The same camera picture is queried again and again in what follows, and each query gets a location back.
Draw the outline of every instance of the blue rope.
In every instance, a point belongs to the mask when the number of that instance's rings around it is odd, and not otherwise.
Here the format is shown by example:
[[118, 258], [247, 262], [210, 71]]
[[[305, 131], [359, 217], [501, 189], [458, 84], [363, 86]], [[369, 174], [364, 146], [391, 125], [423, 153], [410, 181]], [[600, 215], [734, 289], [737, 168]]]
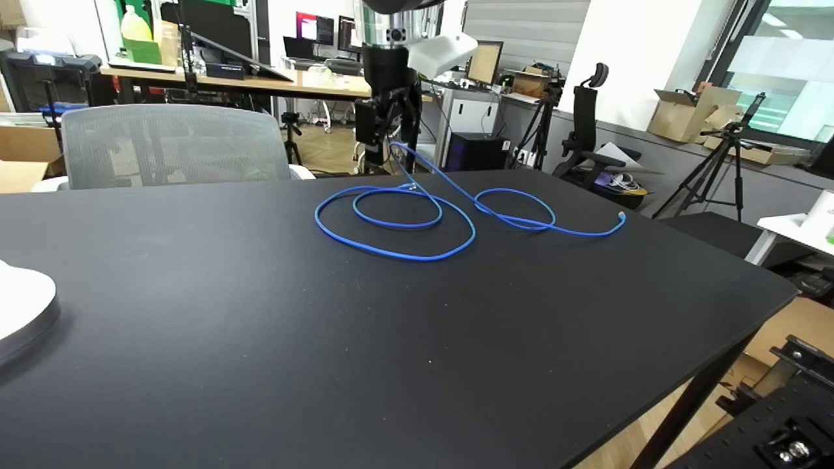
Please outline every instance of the blue rope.
[[[479, 190], [479, 192], [470, 192], [464, 190], [457, 181], [450, 181], [445, 173], [440, 173], [434, 168], [434, 161], [429, 161], [427, 157], [412, 151], [410, 146], [404, 144], [393, 144], [397, 148], [407, 151], [414, 157], [414, 161], [420, 161], [424, 169], [429, 169], [432, 174], [437, 174], [442, 183], [447, 183], [457, 192], [461, 192], [479, 215], [485, 217], [494, 217], [498, 221], [513, 226], [513, 229], [520, 229], [520, 233], [558, 233], [558, 235], [565, 235], [565, 237], [582, 237], [582, 241], [603, 241], [603, 237], [613, 237], [614, 233], [620, 233], [625, 226], [625, 215], [620, 212], [618, 215], [618, 221], [609, 226], [609, 229], [600, 229], [600, 233], [586, 233], [586, 229], [567, 229], [567, 226], [561, 226], [558, 224], [558, 217], [556, 212], [537, 196], [531, 192], [523, 192], [523, 190], [517, 190], [517, 189], [488, 189], [488, 190]], [[464, 252], [474, 237], [477, 237], [477, 226], [472, 221], [472, 217], [458, 209], [453, 200], [447, 199], [440, 199], [440, 196], [432, 196], [429, 190], [424, 190], [410, 173], [407, 174], [407, 183], [404, 185], [397, 185], [397, 189], [375, 189], [375, 185], [358, 185], [358, 189], [345, 189], [334, 196], [328, 196], [324, 203], [315, 205], [312, 212], [312, 219], [315, 219], [315, 226], [328, 235], [330, 241], [341, 242], [341, 245], [350, 245], [355, 251], [363, 251], [363, 252], [372, 252], [372, 256], [382, 256], [382, 258], [397, 258], [397, 262], [410, 262], [410, 264], [437, 264], [437, 262], [447, 262], [458, 252]], [[377, 219], [377, 217], [369, 217], [367, 212], [363, 212], [363, 203], [367, 199], [382, 199], [382, 196], [404, 196], [404, 199], [416, 199], [416, 200], [424, 200], [434, 209], [434, 217], [429, 217], [427, 221], [389, 221], [389, 219]], [[523, 199], [535, 205], [540, 205], [547, 217], [545, 219], [526, 219], [526, 217], [517, 217], [517, 215], [504, 215], [504, 212], [494, 212], [488, 199], [494, 199], [494, 196], [513, 196], [513, 199]], [[352, 237], [345, 237], [338, 233], [334, 233], [321, 217], [324, 212], [341, 200], [341, 199], [352, 199], [352, 212], [355, 217], [359, 217], [363, 221], [372, 224], [372, 226], [382, 226], [382, 229], [398, 229], [398, 233], [420, 233], [420, 229], [432, 229], [437, 226], [442, 219], [445, 219], [445, 209], [450, 209], [450, 215], [461, 217], [470, 226], [470, 235], [464, 242], [458, 242], [457, 247], [450, 251], [442, 251], [442, 252], [427, 252], [427, 256], [416, 256], [416, 252], [402, 252], [402, 251], [385, 251], [385, 247], [377, 247], [377, 245], [367, 245], [367, 242], [359, 242], [359, 241], [352, 241]]]

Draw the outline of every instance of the desk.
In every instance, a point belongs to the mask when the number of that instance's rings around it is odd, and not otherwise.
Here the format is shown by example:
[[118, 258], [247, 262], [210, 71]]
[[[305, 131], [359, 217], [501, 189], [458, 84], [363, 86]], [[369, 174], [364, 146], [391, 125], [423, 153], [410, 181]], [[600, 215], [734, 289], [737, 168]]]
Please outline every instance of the desk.
[[[132, 84], [148, 86], [184, 86], [183, 74], [161, 74], [161, 71], [132, 71], [132, 67], [101, 67], [101, 75], [111, 75], [119, 80], [119, 103], [132, 103]], [[308, 74], [296, 74], [296, 84], [274, 80], [274, 79], [210, 79], [197, 75], [200, 88], [216, 91], [247, 91], [247, 95], [268, 95], [268, 97], [309, 97], [309, 99], [367, 99], [369, 86], [359, 75], [338, 75], [334, 84], [317, 84]]]
[[[531, 190], [571, 226], [618, 212], [537, 173], [457, 181]], [[51, 341], [0, 376], [0, 466], [552, 469], [794, 298], [642, 217], [586, 242], [467, 205], [479, 226], [467, 252], [393, 264], [315, 229], [312, 205], [345, 185], [355, 181], [0, 199], [3, 258], [49, 275], [63, 302]], [[427, 189], [461, 203], [432, 177]], [[393, 242], [350, 205], [326, 219]], [[450, 219], [414, 242], [461, 235]]]
[[834, 245], [827, 242], [820, 235], [818, 237], [808, 237], [808, 233], [802, 233], [802, 221], [806, 215], [786, 215], [786, 217], [767, 217], [758, 219], [758, 226], [764, 229], [756, 241], [756, 245], [747, 252], [747, 264], [760, 267], [767, 262], [767, 256], [773, 251], [777, 241], [792, 241], [801, 242], [816, 252], [823, 256], [834, 256]]

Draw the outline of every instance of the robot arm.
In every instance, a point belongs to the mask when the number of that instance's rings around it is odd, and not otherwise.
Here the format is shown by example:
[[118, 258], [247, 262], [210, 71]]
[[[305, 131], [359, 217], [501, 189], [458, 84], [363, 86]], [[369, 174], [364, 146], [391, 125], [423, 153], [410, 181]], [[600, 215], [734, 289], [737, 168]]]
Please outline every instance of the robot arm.
[[[440, 4], [445, 0], [364, 0], [369, 10], [385, 15]], [[458, 15], [447, 18], [447, 27], [442, 27], [440, 37], [414, 43], [410, 47], [364, 45], [364, 80], [372, 88], [372, 99], [358, 103], [358, 140], [364, 146], [364, 173], [367, 168], [382, 165], [385, 140], [391, 135], [398, 135], [412, 148], [416, 148], [420, 79], [434, 79], [450, 71], [453, 65], [464, 62], [477, 47], [477, 43], [461, 32], [461, 14], [467, 0], [447, 0], [445, 5], [457, 5]]]

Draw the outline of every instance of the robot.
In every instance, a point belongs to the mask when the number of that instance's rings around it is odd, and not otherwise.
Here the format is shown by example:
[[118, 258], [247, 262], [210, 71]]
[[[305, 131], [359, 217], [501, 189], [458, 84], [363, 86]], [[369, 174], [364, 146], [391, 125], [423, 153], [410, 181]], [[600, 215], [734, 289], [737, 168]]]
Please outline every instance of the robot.
[[[440, 5], [442, 0], [364, 0], [375, 14], [397, 15]], [[385, 140], [398, 138], [416, 148], [420, 80], [434, 79], [474, 52], [477, 43], [461, 32], [404, 47], [404, 32], [389, 28], [389, 47], [364, 45], [364, 80], [369, 99], [358, 103], [358, 174], [382, 174]]]

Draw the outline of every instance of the office chair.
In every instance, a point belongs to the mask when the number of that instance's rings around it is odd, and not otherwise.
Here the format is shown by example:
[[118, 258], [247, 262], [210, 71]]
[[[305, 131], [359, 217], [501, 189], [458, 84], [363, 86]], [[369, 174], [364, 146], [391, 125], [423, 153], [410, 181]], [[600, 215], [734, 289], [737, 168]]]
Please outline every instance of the office chair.
[[582, 80], [574, 88], [574, 133], [567, 140], [563, 140], [563, 157], [552, 174], [565, 177], [571, 169], [577, 169], [584, 161], [591, 161], [591, 174], [604, 169], [604, 168], [623, 168], [618, 160], [606, 160], [597, 151], [597, 91], [606, 80], [606, 65], [597, 62], [595, 75]]
[[68, 183], [77, 189], [305, 181], [270, 116], [197, 104], [123, 104], [71, 113]]

